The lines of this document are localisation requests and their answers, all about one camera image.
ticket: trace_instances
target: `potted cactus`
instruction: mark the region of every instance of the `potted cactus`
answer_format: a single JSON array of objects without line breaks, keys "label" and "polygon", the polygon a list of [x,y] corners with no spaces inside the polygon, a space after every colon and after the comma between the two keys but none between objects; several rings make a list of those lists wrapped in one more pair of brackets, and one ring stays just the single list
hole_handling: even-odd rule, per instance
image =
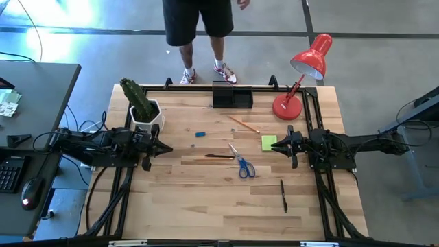
[{"label": "potted cactus", "polygon": [[132,104],[130,108],[131,119],[142,130],[151,132],[153,124],[158,124],[163,130],[165,117],[155,99],[147,99],[140,86],[133,80],[123,78],[120,81],[123,94]]}]

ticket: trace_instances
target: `gray floor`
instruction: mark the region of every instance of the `gray floor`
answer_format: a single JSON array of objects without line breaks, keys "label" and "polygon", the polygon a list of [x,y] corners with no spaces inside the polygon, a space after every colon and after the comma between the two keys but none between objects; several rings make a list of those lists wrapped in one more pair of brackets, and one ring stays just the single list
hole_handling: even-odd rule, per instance
[{"label": "gray floor", "polygon": [[[22,2],[29,6],[28,11],[38,25],[163,30],[160,0],[123,3],[64,0],[62,7],[47,0],[45,8],[38,8],[32,0]],[[438,8],[439,2],[434,0],[309,0],[316,32],[435,34],[439,32]],[[48,17],[47,9],[57,10],[57,14],[52,14],[56,18]],[[235,30],[239,31],[307,30],[300,0],[253,0],[244,12],[235,6],[234,18]],[[19,8],[9,5],[0,16],[2,25],[29,25],[29,22]],[[108,107],[112,86],[121,77],[139,83],[163,83],[167,77],[178,82],[181,77],[178,50],[169,47],[164,36],[45,32],[42,35],[43,62],[82,65],[69,102],[79,122],[99,121],[101,112]],[[335,38],[327,54],[324,83],[336,87],[346,133],[376,133],[394,119],[402,105],[436,87],[438,45],[439,39]],[[308,39],[301,37],[230,36],[226,39],[226,61],[242,84],[266,84],[272,74],[281,84],[292,84],[299,74],[290,67],[289,59],[308,46]],[[38,40],[33,33],[0,33],[0,47],[1,51],[33,58],[39,55]],[[200,75],[198,83],[219,79],[212,70],[213,55],[205,36],[195,40],[194,61]],[[304,84],[316,85],[316,82],[307,80]],[[359,154],[357,164],[359,190],[371,237],[419,244],[439,242],[439,198],[401,201],[402,193],[414,189],[404,156]],[[73,235],[78,226],[84,193],[73,193],[71,189],[84,189],[84,185],[72,164],[65,163],[62,169],[65,172],[57,178],[56,185],[63,190],[57,191],[52,203],[58,218],[41,225],[38,239]],[[62,231],[48,233],[59,226]]]}]

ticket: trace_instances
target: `white hexagonal pot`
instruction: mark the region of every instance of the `white hexagonal pot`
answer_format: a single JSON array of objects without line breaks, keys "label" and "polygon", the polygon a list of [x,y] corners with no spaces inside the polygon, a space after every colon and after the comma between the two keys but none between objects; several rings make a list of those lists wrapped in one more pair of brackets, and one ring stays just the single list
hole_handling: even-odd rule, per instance
[{"label": "white hexagonal pot", "polygon": [[160,106],[158,105],[158,102],[155,99],[149,99],[149,101],[151,102],[151,104],[157,106],[158,109],[157,116],[149,123],[136,121],[136,118],[134,117],[134,106],[131,106],[130,115],[132,122],[140,129],[147,130],[149,133],[151,133],[151,128],[154,124],[158,124],[160,126],[160,131],[162,131],[163,127],[165,127],[165,116],[163,116],[162,110],[160,109]]}]

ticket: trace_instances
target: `computer mouse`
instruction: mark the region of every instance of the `computer mouse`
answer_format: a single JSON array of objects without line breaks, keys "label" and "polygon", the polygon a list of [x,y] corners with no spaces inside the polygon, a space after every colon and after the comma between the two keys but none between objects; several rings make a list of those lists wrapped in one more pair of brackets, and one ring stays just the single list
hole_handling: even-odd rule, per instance
[{"label": "computer mouse", "polygon": [[41,177],[29,179],[21,192],[21,206],[25,210],[35,209],[40,203],[44,180]]}]

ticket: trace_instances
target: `lamp base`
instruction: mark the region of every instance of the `lamp base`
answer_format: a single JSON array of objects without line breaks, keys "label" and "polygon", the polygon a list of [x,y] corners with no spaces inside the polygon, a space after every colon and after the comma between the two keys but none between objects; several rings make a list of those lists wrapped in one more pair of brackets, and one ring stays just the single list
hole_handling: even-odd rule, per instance
[{"label": "lamp base", "polygon": [[287,105],[284,105],[284,101],[288,94],[282,94],[276,97],[273,102],[273,113],[282,120],[294,120],[302,112],[302,102],[293,96]]}]

